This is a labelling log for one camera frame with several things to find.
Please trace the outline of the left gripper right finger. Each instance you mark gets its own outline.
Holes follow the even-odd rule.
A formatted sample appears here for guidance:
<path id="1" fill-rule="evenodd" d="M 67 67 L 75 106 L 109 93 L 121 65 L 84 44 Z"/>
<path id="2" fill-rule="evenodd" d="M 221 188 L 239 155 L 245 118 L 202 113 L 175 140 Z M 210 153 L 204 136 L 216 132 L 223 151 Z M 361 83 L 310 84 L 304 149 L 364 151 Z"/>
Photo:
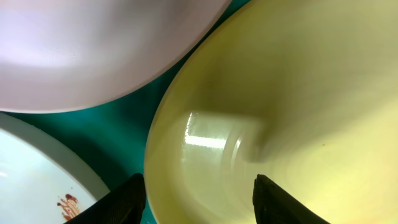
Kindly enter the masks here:
<path id="1" fill-rule="evenodd" d="M 254 180 L 252 203 L 258 224 L 329 224 L 263 174 Z"/>

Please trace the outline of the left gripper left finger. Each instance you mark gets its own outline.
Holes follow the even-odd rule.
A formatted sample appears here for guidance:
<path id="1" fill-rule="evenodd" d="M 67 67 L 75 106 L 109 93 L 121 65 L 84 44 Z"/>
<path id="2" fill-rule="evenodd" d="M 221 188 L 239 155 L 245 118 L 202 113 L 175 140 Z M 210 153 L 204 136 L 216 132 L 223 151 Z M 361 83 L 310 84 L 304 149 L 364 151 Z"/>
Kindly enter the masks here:
<path id="1" fill-rule="evenodd" d="M 145 207 L 144 176 L 135 173 L 66 224 L 140 224 Z"/>

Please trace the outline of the yellow plate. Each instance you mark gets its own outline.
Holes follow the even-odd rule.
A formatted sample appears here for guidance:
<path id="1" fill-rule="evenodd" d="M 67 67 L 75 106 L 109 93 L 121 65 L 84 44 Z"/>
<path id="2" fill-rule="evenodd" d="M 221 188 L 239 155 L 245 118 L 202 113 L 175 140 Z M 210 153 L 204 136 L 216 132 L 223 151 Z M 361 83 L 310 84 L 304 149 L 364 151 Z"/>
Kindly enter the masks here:
<path id="1" fill-rule="evenodd" d="M 254 223 L 266 175 L 329 223 L 397 222 L 397 0 L 251 1 L 178 72 L 144 175 L 158 223 Z"/>

